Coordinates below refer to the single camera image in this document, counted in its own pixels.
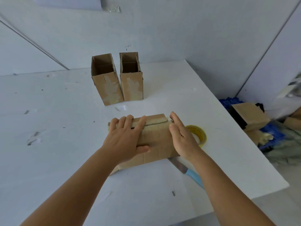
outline packing tape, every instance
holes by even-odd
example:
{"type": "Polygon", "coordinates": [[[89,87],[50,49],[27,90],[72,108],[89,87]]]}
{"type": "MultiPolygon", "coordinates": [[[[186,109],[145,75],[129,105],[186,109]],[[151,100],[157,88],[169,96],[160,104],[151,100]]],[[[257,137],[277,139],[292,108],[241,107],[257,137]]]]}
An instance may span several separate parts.
{"type": "Polygon", "coordinates": [[[199,146],[202,147],[206,141],[207,141],[207,136],[206,136],[206,133],[204,132],[203,129],[201,129],[200,127],[198,126],[195,126],[195,125],[187,125],[186,128],[193,134],[195,134],[196,136],[199,137],[200,139],[200,144],[199,146]]]}

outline knife blade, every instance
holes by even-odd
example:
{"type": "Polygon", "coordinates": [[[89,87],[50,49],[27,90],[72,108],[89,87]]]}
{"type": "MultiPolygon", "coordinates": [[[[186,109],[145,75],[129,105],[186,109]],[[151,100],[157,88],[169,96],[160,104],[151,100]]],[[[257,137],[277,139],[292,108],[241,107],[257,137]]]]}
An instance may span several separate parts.
{"type": "Polygon", "coordinates": [[[190,176],[194,181],[196,181],[196,183],[198,183],[204,189],[202,179],[196,172],[194,172],[193,170],[186,167],[183,163],[179,162],[175,157],[170,157],[170,158],[168,158],[168,160],[175,167],[177,167],[179,171],[181,171],[185,175],[190,176]]]}

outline white table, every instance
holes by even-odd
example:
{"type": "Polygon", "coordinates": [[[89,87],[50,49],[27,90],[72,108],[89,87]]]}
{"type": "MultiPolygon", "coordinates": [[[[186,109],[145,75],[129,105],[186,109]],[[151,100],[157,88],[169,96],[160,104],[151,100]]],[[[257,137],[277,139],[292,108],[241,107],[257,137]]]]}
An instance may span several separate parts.
{"type": "MultiPolygon", "coordinates": [[[[107,107],[90,69],[0,78],[0,225],[20,224],[102,145],[107,122],[127,114],[173,110],[202,127],[204,151],[249,198],[288,187],[185,60],[141,69],[145,99],[107,107]]],[[[205,190],[165,159],[109,177],[85,225],[171,225],[212,211],[205,190]]]]}

